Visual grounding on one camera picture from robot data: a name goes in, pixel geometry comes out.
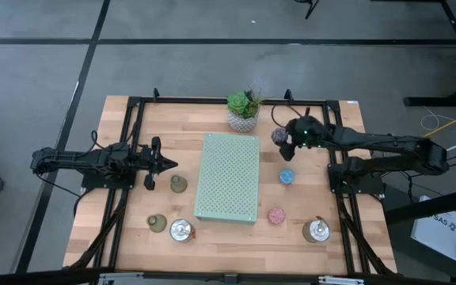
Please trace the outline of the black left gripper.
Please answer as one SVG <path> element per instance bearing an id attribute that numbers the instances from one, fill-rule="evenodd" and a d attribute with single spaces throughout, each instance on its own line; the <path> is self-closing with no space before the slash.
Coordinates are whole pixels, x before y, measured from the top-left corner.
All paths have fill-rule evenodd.
<path id="1" fill-rule="evenodd" d="M 154 177 L 159 174 L 160 166 L 160 172 L 162 173 L 177 167 L 177 163 L 161 156 L 161 140 L 159 137 L 155 136 L 151 139 L 150 145 L 142 145 L 137 163 L 138 170 L 147 171 L 147 175 L 145 175 L 143 182 L 143 185 L 147 190 L 154 190 Z"/>

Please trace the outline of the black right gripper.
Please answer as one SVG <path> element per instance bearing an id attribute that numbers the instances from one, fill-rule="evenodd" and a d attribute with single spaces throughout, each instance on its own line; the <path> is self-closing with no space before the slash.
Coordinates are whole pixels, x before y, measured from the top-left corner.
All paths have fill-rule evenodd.
<path id="1" fill-rule="evenodd" d="M 285 161 L 290 161 L 297 147 L 310 149 L 320 145 L 320 138 L 325 134 L 325 125 L 312 116 L 301 116 L 290 120 L 284 130 L 287 140 L 281 144 L 279 152 Z"/>

